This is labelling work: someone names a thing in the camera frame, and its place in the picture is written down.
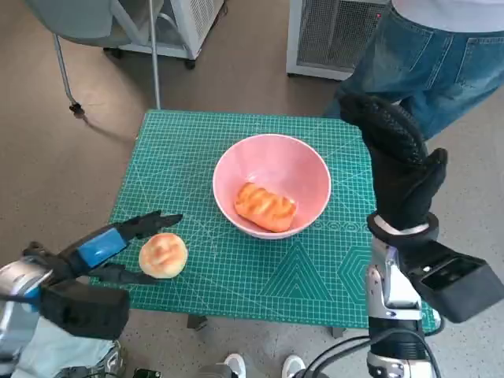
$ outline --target gray floor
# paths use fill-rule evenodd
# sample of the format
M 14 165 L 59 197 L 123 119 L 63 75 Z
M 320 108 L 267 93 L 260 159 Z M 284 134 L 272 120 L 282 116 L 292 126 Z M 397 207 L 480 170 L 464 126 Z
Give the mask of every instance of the gray floor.
M 251 113 L 319 114 L 335 84 L 285 76 L 288 0 L 231 0 L 193 72 L 161 59 L 163 106 Z M 63 43 L 74 95 L 91 120 L 67 109 L 50 34 L 18 0 L 0 13 L 0 263 L 30 240 L 58 250 L 107 222 L 146 109 L 150 57 L 121 61 Z M 441 240 L 489 260 L 504 279 L 504 91 L 452 125 L 430 147 L 450 152 L 434 210 Z M 429 340 L 445 377 L 502 377 L 504 303 Z M 212 319 L 200 334 L 182 315 L 133 311 L 124 344 L 134 367 L 184 377 L 228 352 L 245 354 L 249 376 L 280 376 L 283 359 L 307 361 L 329 346 L 328 329 Z M 365 377 L 365 354 L 331 367 Z

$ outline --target cutting mat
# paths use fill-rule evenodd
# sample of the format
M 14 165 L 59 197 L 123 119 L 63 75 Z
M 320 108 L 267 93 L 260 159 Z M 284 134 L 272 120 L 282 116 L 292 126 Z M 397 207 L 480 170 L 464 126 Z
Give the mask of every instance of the cutting mat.
M 315 148 L 332 175 L 328 208 L 304 232 L 254 239 L 213 199 L 221 155 L 251 135 L 280 133 Z M 201 315 L 365 328 L 366 216 L 374 210 L 369 157 L 356 127 L 341 120 L 250 114 L 146 114 L 111 221 L 161 209 L 182 213 L 169 229 L 187 244 L 186 268 L 155 286 L 129 285 L 132 307 Z M 114 261 L 139 271 L 142 241 Z M 432 315 L 424 317 L 433 324 Z

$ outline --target pink bowl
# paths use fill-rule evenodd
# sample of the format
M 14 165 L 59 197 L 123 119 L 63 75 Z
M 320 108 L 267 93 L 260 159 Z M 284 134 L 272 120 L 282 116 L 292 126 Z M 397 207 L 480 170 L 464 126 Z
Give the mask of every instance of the pink bowl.
M 293 199 L 298 208 L 285 232 L 268 232 L 238 215 L 235 197 L 247 181 Z M 331 176 L 322 157 L 286 135 L 263 134 L 240 140 L 220 158 L 213 172 L 213 196 L 237 228 L 259 239 L 283 239 L 312 224 L 331 196 Z

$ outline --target black glove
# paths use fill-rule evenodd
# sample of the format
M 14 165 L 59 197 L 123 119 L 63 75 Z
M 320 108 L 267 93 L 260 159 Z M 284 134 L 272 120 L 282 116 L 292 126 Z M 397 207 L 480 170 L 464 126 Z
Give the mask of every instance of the black glove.
M 378 214 L 398 230 L 425 223 L 447 175 L 447 151 L 428 155 L 415 120 L 400 106 L 354 94 L 339 102 L 342 119 L 361 129 L 368 147 Z

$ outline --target blue jeans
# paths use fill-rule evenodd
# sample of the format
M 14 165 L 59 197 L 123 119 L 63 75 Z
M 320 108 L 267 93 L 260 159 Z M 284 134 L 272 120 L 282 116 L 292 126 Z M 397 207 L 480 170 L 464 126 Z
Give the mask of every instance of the blue jeans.
M 389 7 L 326 117 L 339 118 L 346 93 L 400 105 L 426 139 L 441 132 L 504 83 L 504 31 L 453 33 L 415 24 Z

